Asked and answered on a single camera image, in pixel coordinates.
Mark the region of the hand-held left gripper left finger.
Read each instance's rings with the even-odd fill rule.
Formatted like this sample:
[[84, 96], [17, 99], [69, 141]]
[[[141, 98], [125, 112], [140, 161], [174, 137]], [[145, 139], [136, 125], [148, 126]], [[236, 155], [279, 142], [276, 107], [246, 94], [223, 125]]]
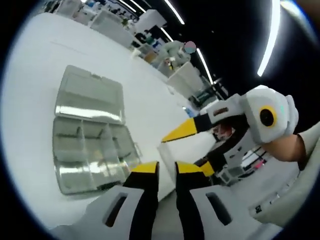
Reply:
[[70, 225], [53, 229], [57, 240], [150, 240], [158, 209], [159, 163], [135, 167], [123, 185], [115, 185], [88, 204]]

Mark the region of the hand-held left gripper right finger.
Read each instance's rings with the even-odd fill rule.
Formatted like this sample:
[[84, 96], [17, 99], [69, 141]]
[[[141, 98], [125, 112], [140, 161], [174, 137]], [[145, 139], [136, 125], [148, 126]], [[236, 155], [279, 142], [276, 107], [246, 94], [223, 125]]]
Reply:
[[175, 162], [176, 207], [186, 240], [249, 240], [254, 219], [192, 163]]

